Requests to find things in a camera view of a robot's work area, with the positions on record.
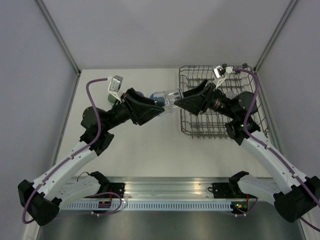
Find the left aluminium frame post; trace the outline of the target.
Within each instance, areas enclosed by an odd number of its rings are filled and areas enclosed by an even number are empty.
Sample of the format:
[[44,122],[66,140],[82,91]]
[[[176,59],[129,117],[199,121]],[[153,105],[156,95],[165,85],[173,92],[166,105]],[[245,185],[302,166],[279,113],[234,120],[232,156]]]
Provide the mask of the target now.
[[70,96],[69,104],[72,105],[73,99],[76,94],[77,85],[79,81],[79,77],[81,75],[81,69],[78,66],[78,64],[75,61],[75,58],[73,57],[66,41],[64,40],[60,30],[58,29],[55,20],[53,19],[50,11],[48,10],[45,2],[43,0],[34,0],[34,3],[38,7],[40,14],[43,16],[44,20],[46,21],[46,24],[48,25],[48,28],[52,32],[54,38],[56,39],[58,45],[60,46],[62,52],[64,53],[65,57],[67,58],[69,64],[71,65],[75,75],[76,80],[74,81],[73,87],[72,87],[72,94]]

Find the right aluminium frame post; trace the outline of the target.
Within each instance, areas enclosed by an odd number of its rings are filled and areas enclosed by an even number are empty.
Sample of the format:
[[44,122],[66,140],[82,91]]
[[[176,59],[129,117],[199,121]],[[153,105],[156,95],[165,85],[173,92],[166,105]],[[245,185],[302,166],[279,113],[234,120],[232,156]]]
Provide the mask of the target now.
[[259,95],[262,109],[270,121],[277,121],[278,117],[285,114],[281,111],[288,106],[290,89],[292,88],[292,74],[289,73],[289,65],[293,60],[290,58],[292,47],[286,43],[289,40],[290,31],[293,31],[293,24],[290,18],[294,14],[298,0],[291,0],[288,3],[279,23],[271,34],[265,49],[257,61],[255,73],[259,78]]

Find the aluminium frame post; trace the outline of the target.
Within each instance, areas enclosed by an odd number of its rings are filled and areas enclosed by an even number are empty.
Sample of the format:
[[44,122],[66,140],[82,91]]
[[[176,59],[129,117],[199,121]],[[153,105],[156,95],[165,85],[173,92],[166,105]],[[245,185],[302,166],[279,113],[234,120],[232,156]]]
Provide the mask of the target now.
[[70,96],[69,104],[72,105],[73,99],[76,94],[77,85],[79,81],[79,77],[81,75],[81,69],[78,66],[78,64],[75,61],[75,58],[73,57],[66,41],[64,40],[60,30],[58,29],[55,20],[53,19],[50,11],[48,10],[45,2],[43,0],[34,0],[34,3],[38,7],[40,14],[43,16],[44,20],[46,21],[46,24],[48,25],[48,28],[52,32],[54,38],[56,39],[58,45],[60,46],[62,52],[64,53],[65,57],[67,58],[69,64],[71,65],[75,75],[76,80],[74,81],[73,87],[72,87],[72,94]]
[[290,31],[293,31],[293,24],[290,18],[294,14],[298,0],[291,0],[288,3],[279,23],[271,34],[265,49],[257,61],[255,73],[259,78],[259,95],[262,109],[270,121],[277,121],[278,117],[285,114],[281,111],[288,106],[290,89],[292,88],[292,74],[289,73],[289,65],[293,60],[290,58],[292,47],[286,43],[289,40]]

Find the clear glass cup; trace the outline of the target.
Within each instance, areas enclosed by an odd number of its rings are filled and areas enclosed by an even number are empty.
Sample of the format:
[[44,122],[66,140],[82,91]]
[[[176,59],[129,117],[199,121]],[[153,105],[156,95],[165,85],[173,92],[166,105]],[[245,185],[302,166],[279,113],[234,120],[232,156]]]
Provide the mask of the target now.
[[166,90],[162,92],[164,92],[165,106],[162,107],[164,108],[164,112],[161,113],[159,116],[169,115],[175,110],[177,110],[178,106],[174,104],[175,100],[179,100],[184,97],[181,88]]
[[237,94],[234,93],[233,91],[227,91],[227,92],[225,93],[225,96],[226,96],[227,98],[229,98],[229,99],[233,99],[233,98],[235,98],[235,97],[237,96]]

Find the purple plastic cup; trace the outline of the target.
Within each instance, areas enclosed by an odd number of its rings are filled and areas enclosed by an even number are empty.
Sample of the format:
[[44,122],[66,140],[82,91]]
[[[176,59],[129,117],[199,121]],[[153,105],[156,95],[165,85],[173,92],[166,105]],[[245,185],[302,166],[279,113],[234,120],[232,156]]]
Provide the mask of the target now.
[[137,92],[139,96],[144,97],[144,94],[140,91]]

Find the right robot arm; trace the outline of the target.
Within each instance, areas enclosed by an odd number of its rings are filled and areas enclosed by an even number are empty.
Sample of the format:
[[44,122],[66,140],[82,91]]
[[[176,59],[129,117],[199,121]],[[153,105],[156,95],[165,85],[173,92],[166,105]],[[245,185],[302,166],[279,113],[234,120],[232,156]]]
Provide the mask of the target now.
[[275,185],[241,171],[229,178],[228,192],[235,198],[248,194],[270,203],[286,221],[293,223],[320,202],[320,179],[298,170],[270,143],[251,116],[258,111],[254,93],[243,91],[228,98],[213,83],[204,80],[185,91],[174,104],[193,115],[212,110],[231,119],[228,136],[249,151],[272,176]]

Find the blue plastic cup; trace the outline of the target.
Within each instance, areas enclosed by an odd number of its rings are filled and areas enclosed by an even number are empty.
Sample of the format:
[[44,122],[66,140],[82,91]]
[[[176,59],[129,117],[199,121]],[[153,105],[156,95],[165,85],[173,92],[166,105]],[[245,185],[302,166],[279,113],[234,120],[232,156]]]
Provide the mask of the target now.
[[154,101],[154,104],[157,107],[164,107],[166,105],[166,100],[164,96],[164,92],[154,92],[150,95],[150,99]]

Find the aluminium mounting rail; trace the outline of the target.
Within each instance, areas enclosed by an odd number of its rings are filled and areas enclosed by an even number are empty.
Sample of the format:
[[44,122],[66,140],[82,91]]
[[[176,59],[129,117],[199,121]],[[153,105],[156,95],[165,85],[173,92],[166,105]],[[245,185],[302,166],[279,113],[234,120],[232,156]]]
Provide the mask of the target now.
[[112,183],[124,183],[125,200],[133,201],[210,201],[213,183],[227,183],[227,177],[111,177]]

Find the green plastic cup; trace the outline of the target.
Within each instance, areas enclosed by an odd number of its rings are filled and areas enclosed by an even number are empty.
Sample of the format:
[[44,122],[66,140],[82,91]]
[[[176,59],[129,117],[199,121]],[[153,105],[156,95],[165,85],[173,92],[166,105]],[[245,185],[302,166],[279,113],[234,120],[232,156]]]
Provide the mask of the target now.
[[112,94],[109,94],[107,99],[111,105],[114,105],[118,101],[118,99],[114,97]]

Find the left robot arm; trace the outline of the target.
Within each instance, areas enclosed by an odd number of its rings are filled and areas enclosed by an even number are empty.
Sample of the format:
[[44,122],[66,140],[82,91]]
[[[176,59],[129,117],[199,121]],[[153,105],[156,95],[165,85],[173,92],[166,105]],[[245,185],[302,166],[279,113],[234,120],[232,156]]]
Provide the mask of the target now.
[[142,126],[164,112],[165,103],[142,96],[133,88],[122,94],[118,103],[108,111],[97,108],[94,103],[87,107],[81,121],[85,131],[65,159],[36,179],[24,179],[18,184],[23,223],[36,222],[45,226],[56,218],[62,208],[73,202],[93,195],[106,197],[109,180],[99,171],[90,173],[83,181],[70,187],[65,187],[65,183],[109,147],[114,138],[109,132],[111,129],[129,120]]

